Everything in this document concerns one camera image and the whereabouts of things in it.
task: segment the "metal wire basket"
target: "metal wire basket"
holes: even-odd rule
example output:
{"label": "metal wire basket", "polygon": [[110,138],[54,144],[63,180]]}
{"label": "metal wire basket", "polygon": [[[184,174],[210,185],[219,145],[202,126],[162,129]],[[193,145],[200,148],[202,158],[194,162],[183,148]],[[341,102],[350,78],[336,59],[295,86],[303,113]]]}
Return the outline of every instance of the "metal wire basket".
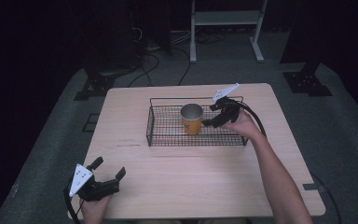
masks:
{"label": "metal wire basket", "polygon": [[[191,146],[246,146],[247,138],[231,130],[202,126],[200,133],[185,133],[179,102],[209,98],[151,98],[146,138],[150,147],[191,147]],[[201,105],[203,119],[212,119],[220,111],[212,111],[208,105]]]}

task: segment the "wire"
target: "wire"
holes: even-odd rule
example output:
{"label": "wire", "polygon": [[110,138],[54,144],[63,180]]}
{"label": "wire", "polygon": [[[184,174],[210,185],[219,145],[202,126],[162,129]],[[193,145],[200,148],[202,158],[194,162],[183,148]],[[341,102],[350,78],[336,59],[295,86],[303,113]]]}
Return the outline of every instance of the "wire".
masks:
{"label": "wire", "polygon": [[185,51],[182,50],[182,49],[177,49],[177,48],[172,48],[172,49],[176,49],[176,50],[182,51],[182,52],[186,55],[186,57],[188,58],[187,69],[186,69],[185,73],[182,75],[182,77],[181,77],[181,79],[180,79],[180,81],[179,81],[179,83],[178,83],[178,86],[180,86],[180,85],[182,84],[183,79],[184,79],[185,76],[187,75],[188,70],[190,70],[190,65],[191,65],[190,56],[188,55],[187,52],[185,52]]}
{"label": "wire", "polygon": [[74,207],[71,204],[71,198],[69,197],[69,185],[72,183],[74,178],[71,176],[66,182],[65,188],[63,189],[63,198],[65,200],[66,208],[68,209],[69,214],[72,217],[72,220],[76,224],[80,224],[80,220],[77,217],[77,213],[75,213]]}
{"label": "wire", "polygon": [[329,195],[331,202],[334,205],[334,208],[336,209],[336,213],[337,213],[337,218],[338,218],[338,223],[341,224],[342,223],[342,218],[341,218],[341,213],[338,210],[338,206],[336,203],[336,200],[333,197],[333,194],[330,192],[330,190],[327,188],[327,186],[324,184],[324,182],[321,180],[321,178],[319,178],[317,175],[315,175],[313,172],[310,172],[310,175],[312,175],[313,177],[315,177],[315,179],[317,179],[319,181],[319,183],[321,183],[322,187],[324,187],[325,191],[327,192],[327,194]]}
{"label": "wire", "polygon": [[82,199],[82,200],[81,200],[81,203],[80,203],[80,207],[79,207],[79,209],[77,209],[76,214],[79,214],[79,212],[80,212],[80,210],[81,210],[81,207],[83,206],[83,203],[84,203],[84,200]]}
{"label": "wire", "polygon": [[139,38],[138,38],[138,40],[135,41],[135,42],[140,41],[140,40],[142,39],[142,35],[143,35],[142,30],[139,29],[139,28],[136,28],[136,27],[132,27],[132,30],[137,30],[137,31],[139,31]]}
{"label": "wire", "polygon": [[[210,1],[208,2],[208,6],[205,8],[205,11],[209,11],[209,10],[210,10],[212,1],[213,1],[213,0],[210,0]],[[212,8],[211,11],[215,11],[215,10],[216,10],[218,3],[219,3],[219,0],[216,0],[216,1],[214,2],[214,6],[213,6],[213,8]],[[199,32],[199,30],[201,30],[201,29],[202,29],[202,26],[199,26],[199,27],[197,28],[197,30],[195,31],[195,33],[197,34],[197,33]],[[177,39],[175,39],[175,40],[173,40],[173,41],[171,42],[171,45],[172,45],[172,46],[173,46],[173,45],[177,45],[177,44],[179,44],[179,43],[181,43],[181,42],[184,42],[184,41],[188,40],[188,39],[191,37],[191,32],[190,32],[190,31],[181,31],[180,33],[182,33],[182,32],[185,32],[186,34],[183,35],[183,36],[181,36],[181,37],[179,37],[179,38],[177,38]],[[215,41],[213,41],[213,42],[217,42],[217,41],[223,40],[223,39],[225,39],[225,38],[226,38],[226,36],[224,35],[224,38],[220,38],[220,39],[217,38],[218,40],[215,40]],[[160,47],[147,48],[147,49],[145,49],[145,50],[155,51],[155,50],[160,50]]]}
{"label": "wire", "polygon": [[244,102],[240,102],[240,101],[236,101],[238,104],[242,105],[241,108],[245,109],[246,111],[249,112],[249,114],[252,115],[252,117],[254,117],[255,121],[257,122],[257,125],[258,125],[258,128],[260,129],[260,132],[262,134],[264,134],[264,136],[267,137],[267,134],[266,134],[266,130],[264,130],[264,126],[263,124],[261,123],[261,120],[260,118],[257,116],[257,114],[251,109],[251,107],[249,107],[246,103]]}
{"label": "wire", "polygon": [[145,71],[145,70],[144,70],[144,72],[143,72],[141,75],[139,75],[138,77],[136,77],[135,79],[133,79],[133,80],[130,82],[130,84],[127,86],[127,88],[129,88],[138,78],[140,78],[140,77],[142,77],[142,76],[144,76],[144,75],[146,75],[146,76],[148,77],[148,80],[149,80],[149,84],[148,84],[148,85],[151,85],[151,79],[150,79],[150,76],[148,75],[148,73],[151,72],[151,71],[153,71],[153,70],[159,65],[159,58],[156,57],[156,56],[154,56],[154,55],[152,55],[152,54],[148,54],[148,56],[153,57],[153,58],[155,58],[155,59],[157,60],[156,65],[154,65],[154,66],[153,66],[150,70],[148,70],[148,71]]}

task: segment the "paper cup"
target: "paper cup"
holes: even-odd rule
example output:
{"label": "paper cup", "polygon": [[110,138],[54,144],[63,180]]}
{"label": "paper cup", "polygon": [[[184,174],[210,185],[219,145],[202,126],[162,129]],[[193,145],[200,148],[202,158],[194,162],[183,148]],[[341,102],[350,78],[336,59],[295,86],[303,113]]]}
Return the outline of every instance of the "paper cup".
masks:
{"label": "paper cup", "polygon": [[180,114],[182,115],[186,133],[198,134],[200,132],[202,113],[202,107],[197,104],[188,104],[182,107]]}

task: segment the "wooden table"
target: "wooden table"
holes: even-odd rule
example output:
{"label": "wooden table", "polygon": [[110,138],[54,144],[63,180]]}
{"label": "wooden table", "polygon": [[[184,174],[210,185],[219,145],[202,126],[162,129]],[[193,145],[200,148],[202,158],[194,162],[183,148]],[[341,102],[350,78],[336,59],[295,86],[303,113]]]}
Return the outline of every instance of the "wooden table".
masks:
{"label": "wooden table", "polygon": [[[125,166],[120,192],[106,218],[272,217],[252,144],[220,147],[149,147],[146,127],[150,98],[211,97],[227,85],[112,89],[92,137],[85,166],[97,157],[104,163],[97,181],[115,178]],[[272,147],[295,180],[312,216],[325,212],[317,190],[304,190],[313,180],[269,84],[241,84],[243,96],[261,119]],[[78,198],[72,200],[75,210]]]}

